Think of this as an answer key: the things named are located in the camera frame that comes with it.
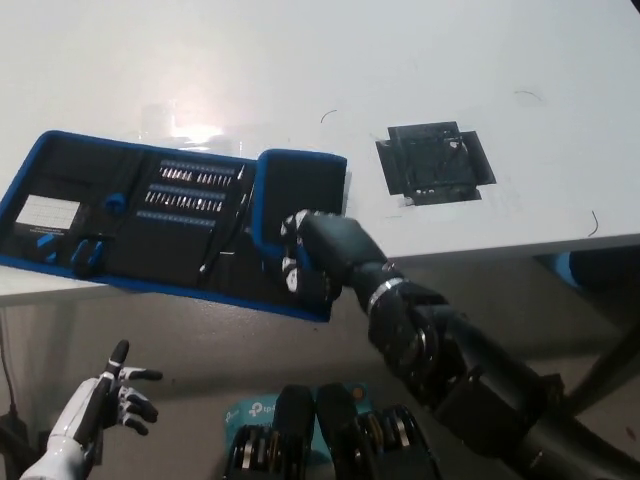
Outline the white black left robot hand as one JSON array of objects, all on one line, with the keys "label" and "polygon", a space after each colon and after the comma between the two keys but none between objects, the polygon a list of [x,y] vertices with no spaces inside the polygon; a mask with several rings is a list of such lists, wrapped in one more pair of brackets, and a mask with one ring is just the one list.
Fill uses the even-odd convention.
[{"label": "white black left robot hand", "polygon": [[83,381],[52,428],[47,445],[54,441],[72,440],[86,450],[101,431],[124,426],[141,436],[149,434],[148,426],[158,420],[158,410],[130,383],[134,380],[159,381],[163,373],[139,367],[127,367],[125,360],[130,344],[118,342],[104,370]]}]

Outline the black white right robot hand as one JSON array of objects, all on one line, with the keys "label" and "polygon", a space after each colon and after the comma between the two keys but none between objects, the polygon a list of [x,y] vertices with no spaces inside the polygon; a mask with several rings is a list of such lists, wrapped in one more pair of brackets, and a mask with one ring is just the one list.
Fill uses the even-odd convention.
[{"label": "black white right robot hand", "polygon": [[385,270],[383,251],[352,218],[301,210],[282,222],[280,236],[280,278],[307,304],[324,306],[348,287],[367,309],[378,287],[394,277]]}]

